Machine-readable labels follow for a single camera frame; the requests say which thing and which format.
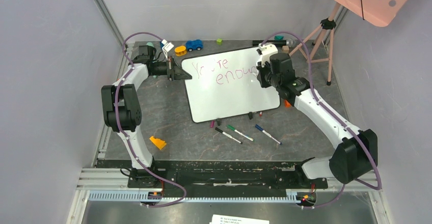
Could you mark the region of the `white whiteboard with black frame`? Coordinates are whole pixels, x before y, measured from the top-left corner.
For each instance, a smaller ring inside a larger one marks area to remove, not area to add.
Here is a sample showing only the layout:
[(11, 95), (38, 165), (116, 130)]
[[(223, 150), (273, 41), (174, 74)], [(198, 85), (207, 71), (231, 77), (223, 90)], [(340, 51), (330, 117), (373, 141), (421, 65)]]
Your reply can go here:
[(181, 61), (192, 76), (185, 81), (195, 123), (275, 109), (281, 105), (273, 87), (262, 88), (256, 69), (256, 47), (213, 53)]

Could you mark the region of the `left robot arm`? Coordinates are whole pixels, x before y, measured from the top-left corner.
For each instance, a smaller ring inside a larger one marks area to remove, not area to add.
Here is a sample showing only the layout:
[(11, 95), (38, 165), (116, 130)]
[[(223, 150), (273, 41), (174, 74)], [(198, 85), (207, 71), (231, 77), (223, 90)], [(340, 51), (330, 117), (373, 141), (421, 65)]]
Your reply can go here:
[(140, 129), (143, 115), (137, 95), (138, 88), (152, 75), (166, 76), (170, 81), (192, 78), (173, 57), (158, 62), (154, 59), (155, 56), (156, 49), (153, 46), (140, 45), (138, 55), (125, 74), (114, 84), (101, 88), (105, 125), (119, 135), (131, 158), (131, 168), (127, 174), (130, 187), (162, 187), (165, 183), (154, 168), (153, 156)]

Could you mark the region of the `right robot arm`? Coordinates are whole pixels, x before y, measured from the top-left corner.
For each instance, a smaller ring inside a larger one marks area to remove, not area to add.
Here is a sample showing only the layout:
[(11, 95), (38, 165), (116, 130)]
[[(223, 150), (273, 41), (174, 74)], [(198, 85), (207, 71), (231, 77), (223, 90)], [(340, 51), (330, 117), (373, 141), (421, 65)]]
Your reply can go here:
[(318, 178), (335, 178), (342, 184), (363, 183), (360, 177), (374, 171), (374, 188), (380, 189), (375, 132), (360, 129), (331, 108), (307, 79), (296, 76), (288, 54), (261, 54), (256, 68), (261, 87), (275, 88), (280, 98), (305, 114), (334, 147), (332, 156), (310, 158), (296, 168), (294, 181), (298, 186), (308, 187)]

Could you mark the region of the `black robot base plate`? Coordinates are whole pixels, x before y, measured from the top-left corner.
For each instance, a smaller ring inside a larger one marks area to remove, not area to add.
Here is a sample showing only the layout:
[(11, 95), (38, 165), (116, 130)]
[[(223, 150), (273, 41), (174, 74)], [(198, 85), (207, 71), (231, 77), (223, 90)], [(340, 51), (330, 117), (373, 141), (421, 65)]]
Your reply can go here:
[(309, 180), (297, 161), (155, 160), (150, 168), (122, 168), (129, 188), (149, 188), (152, 197), (283, 197), (287, 189), (327, 189), (325, 178)]

